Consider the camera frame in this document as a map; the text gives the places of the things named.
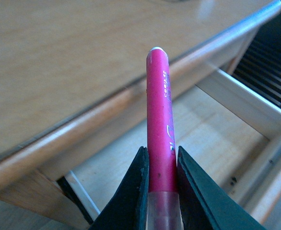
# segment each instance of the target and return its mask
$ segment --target desk top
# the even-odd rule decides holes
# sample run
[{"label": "desk top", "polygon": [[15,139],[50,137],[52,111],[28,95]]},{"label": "desk top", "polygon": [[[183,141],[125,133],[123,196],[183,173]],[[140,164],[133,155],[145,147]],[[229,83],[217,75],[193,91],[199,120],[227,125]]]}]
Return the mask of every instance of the desk top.
[{"label": "desk top", "polygon": [[272,0],[0,1],[0,160]]}]

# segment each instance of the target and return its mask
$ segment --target clear plastic pen section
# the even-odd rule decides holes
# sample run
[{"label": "clear plastic pen section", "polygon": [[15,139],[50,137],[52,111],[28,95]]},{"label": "clear plastic pen section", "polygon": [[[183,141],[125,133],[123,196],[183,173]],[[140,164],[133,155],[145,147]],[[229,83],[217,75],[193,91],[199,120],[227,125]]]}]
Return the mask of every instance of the clear plastic pen section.
[{"label": "clear plastic pen section", "polygon": [[151,192],[148,194],[148,230],[181,230],[179,194]]}]

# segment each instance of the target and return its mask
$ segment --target pen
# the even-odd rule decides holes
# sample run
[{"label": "pen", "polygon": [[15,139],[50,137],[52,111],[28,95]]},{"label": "pen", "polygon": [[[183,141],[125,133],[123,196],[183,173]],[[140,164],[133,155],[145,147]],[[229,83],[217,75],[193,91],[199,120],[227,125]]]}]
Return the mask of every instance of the pen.
[{"label": "pen", "polygon": [[147,66],[148,229],[181,229],[176,147],[167,54],[150,50]]}]

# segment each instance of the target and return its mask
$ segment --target black grille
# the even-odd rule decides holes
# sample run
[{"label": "black grille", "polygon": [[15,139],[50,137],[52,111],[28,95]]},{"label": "black grille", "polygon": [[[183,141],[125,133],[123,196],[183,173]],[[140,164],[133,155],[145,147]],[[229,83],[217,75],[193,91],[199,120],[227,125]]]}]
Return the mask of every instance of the black grille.
[{"label": "black grille", "polygon": [[232,76],[281,108],[281,52],[255,39]]}]

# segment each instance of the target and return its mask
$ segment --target open drawer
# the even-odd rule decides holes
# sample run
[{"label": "open drawer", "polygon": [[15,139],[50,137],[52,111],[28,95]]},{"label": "open drawer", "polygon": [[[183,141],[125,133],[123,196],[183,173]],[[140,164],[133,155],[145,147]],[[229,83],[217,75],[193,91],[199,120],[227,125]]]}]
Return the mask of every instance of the open drawer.
[{"label": "open drawer", "polygon": [[[273,188],[274,197],[263,206],[281,170],[281,110],[218,69],[179,96],[173,112],[176,145],[263,222],[281,192],[281,184]],[[146,143],[143,121],[67,174],[93,219]]]}]

